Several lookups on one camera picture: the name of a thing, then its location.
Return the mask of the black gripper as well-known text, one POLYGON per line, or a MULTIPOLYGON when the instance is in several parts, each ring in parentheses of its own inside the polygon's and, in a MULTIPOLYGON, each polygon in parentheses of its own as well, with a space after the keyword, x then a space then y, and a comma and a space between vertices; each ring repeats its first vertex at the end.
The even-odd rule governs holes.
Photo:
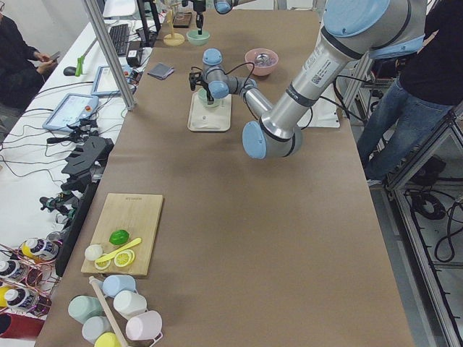
POLYGON ((195 91, 196 87, 201 87, 206 91, 206 93, 210 92, 208 83, 205 81, 202 72, 190 72, 188 76, 188 81, 190 84, 191 91, 195 91))
POLYGON ((204 17, 203 12, 206 11, 206 0, 192 0, 193 10, 196 12, 195 23, 199 35, 203 34, 204 17))

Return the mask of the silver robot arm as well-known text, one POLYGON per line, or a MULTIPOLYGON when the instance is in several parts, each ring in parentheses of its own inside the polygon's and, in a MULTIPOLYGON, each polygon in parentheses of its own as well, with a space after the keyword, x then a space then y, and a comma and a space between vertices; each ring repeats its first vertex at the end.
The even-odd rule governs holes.
POLYGON ((208 102, 240 95, 258 120, 242 131, 245 152, 254 159, 287 157, 302 144, 298 122, 351 61, 404 56, 424 40, 425 1, 327 1, 320 42, 276 102, 259 91, 249 77, 231 77, 222 69, 221 52, 205 50, 203 70, 191 72, 190 87, 202 86, 208 102))
MULTIPOLYGON (((203 33, 204 16, 203 13, 206 11, 206 1, 203 0, 191 0, 193 10, 196 13, 195 23, 197 32, 201 35, 203 33)), ((252 2, 252 0, 213 0, 213 8, 219 14, 227 14, 233 8, 252 2)))

